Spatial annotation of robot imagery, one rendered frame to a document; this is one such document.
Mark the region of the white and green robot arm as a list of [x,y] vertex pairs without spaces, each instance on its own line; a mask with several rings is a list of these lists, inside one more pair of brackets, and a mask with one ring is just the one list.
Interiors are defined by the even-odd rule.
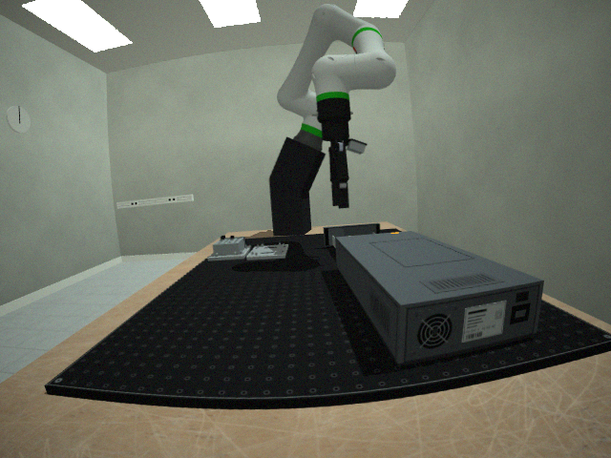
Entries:
[[[335,40],[352,44],[357,54],[325,55]],[[392,83],[396,66],[382,41],[371,23],[333,4],[317,8],[301,51],[277,94],[282,108],[304,118],[294,140],[322,152],[321,122],[351,120],[349,91],[381,90]],[[308,89],[311,80],[316,93]]]

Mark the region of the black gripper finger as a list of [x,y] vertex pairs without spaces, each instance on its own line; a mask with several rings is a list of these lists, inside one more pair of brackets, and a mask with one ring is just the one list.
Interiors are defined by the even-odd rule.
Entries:
[[337,184],[335,184],[335,180],[337,180],[337,174],[335,171],[335,163],[332,160],[332,156],[331,156],[331,152],[330,149],[328,148],[329,151],[329,166],[330,166],[330,181],[331,181],[331,190],[332,190],[332,205],[333,206],[338,206],[338,191],[337,191]]
[[[346,152],[346,143],[337,142],[336,146],[336,156],[334,155],[333,146],[330,146],[330,152],[332,153],[332,160],[335,161],[337,180],[337,191],[338,191],[338,207],[340,208],[349,208],[348,204],[348,162],[347,162],[347,152]],[[342,152],[341,152],[342,151]],[[336,160],[337,157],[337,160]],[[337,171],[338,167],[338,171]]]

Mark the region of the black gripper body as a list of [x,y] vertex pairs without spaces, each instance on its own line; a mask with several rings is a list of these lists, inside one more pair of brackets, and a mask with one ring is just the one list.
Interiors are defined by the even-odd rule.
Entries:
[[349,138],[348,121],[345,119],[323,121],[322,136],[324,141],[330,141],[330,146],[333,146],[334,155],[336,156],[335,144],[337,142],[343,143],[345,138]]

